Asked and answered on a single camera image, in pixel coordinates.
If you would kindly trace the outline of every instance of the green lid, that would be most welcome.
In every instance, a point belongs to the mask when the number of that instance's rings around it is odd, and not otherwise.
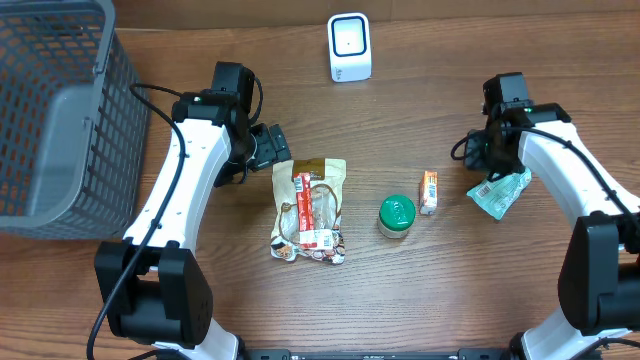
[[[407,230],[416,218],[416,206],[404,195],[392,195],[382,202],[380,221],[392,231]]]

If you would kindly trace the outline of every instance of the table surface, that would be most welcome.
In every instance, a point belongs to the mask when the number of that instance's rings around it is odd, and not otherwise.
[[[350,84],[330,79],[324,26],[120,38],[143,81],[178,91],[209,87],[216,61],[244,63],[264,85],[261,121],[282,126],[296,159],[347,160],[340,266],[271,257],[270,170],[212,194],[197,259],[225,329],[253,348],[442,351],[504,346],[550,315],[571,235],[538,178],[500,222],[465,195],[482,174],[465,171],[449,151],[484,125],[482,83],[523,72],[531,97],[561,104],[592,153],[640,193],[639,24],[640,13],[376,23],[373,77]],[[152,99],[167,111],[174,100]],[[154,116],[138,209],[168,142],[168,126]],[[375,225],[381,201],[417,198],[424,170],[438,171],[436,214],[419,217],[404,240],[384,238]],[[97,246],[2,235],[0,358],[84,356],[102,305]],[[96,354],[144,349],[105,324]],[[607,355],[640,353],[613,346]]]

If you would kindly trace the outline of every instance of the wooden tabletop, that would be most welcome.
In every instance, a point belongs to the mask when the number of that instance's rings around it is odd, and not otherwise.
[[[465,193],[482,174],[449,158],[481,128],[482,84],[521,71],[538,103],[557,102],[601,163],[640,194],[640,13],[375,23],[373,77],[335,84],[326,27],[120,33],[144,82],[209,87],[216,61],[244,63],[264,85],[260,120],[279,123],[295,159],[347,161],[343,265],[287,264],[269,254],[271,171],[215,190],[196,257],[214,317],[249,347],[293,351],[454,351],[505,346],[558,306],[570,226],[534,178],[497,222]],[[170,110],[172,99],[152,99]],[[154,116],[138,208],[165,158],[169,128]],[[401,241],[375,221],[391,194],[417,198],[438,171],[439,204]],[[76,359],[102,301],[96,241],[0,241],[0,358]],[[623,260],[633,261],[632,256]],[[104,324],[99,359],[145,347]],[[608,358],[640,356],[613,346]]]

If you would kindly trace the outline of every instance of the gray plastic bin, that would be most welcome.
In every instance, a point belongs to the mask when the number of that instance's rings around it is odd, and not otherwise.
[[[104,239],[129,223],[150,113],[114,24],[107,0],[0,0],[0,231]]]

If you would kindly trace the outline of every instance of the teal package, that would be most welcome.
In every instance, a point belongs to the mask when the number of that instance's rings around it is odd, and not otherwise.
[[[485,179],[469,190],[467,196],[489,215],[500,220],[530,182],[531,170],[527,168],[522,174],[507,175],[495,182]]]

